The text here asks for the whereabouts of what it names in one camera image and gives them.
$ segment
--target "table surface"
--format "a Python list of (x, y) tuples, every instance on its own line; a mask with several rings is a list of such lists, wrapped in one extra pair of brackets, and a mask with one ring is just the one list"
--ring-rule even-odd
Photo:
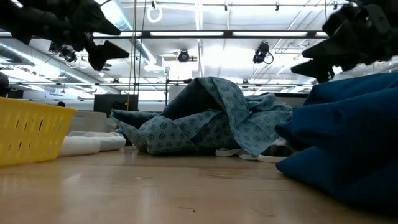
[(2, 224), (397, 223), (237, 157), (66, 157), (1, 168), (0, 193)]

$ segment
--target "cloth pattern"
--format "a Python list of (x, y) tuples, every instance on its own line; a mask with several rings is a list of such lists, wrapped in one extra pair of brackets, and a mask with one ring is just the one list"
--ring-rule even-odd
[(153, 154), (215, 153), (241, 148), (253, 156), (278, 138), (275, 126), (292, 108), (276, 97), (244, 97), (222, 78), (196, 78), (160, 114), (114, 110), (111, 117), (140, 150)]

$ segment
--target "dark blue fabric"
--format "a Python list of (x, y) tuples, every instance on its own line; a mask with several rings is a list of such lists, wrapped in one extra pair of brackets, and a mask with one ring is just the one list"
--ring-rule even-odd
[(317, 85), (291, 121), (276, 127), (305, 149), (277, 168), (346, 203), (398, 212), (397, 128), (398, 74)]

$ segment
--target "yellow basket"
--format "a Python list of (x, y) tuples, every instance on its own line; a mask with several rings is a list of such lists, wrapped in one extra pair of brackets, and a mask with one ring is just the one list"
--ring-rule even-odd
[(0, 166), (57, 158), (75, 112), (0, 97)]

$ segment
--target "blue fabric fold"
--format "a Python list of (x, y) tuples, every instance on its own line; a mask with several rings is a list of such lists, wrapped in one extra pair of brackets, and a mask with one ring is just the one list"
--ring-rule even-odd
[(398, 212), (397, 102), (396, 73), (315, 86), (275, 128), (303, 150), (277, 169), (351, 205)]
[(278, 138), (292, 108), (275, 94), (247, 96), (222, 78), (196, 78), (160, 115), (114, 110), (111, 117), (140, 150), (153, 154), (242, 148), (258, 156)]

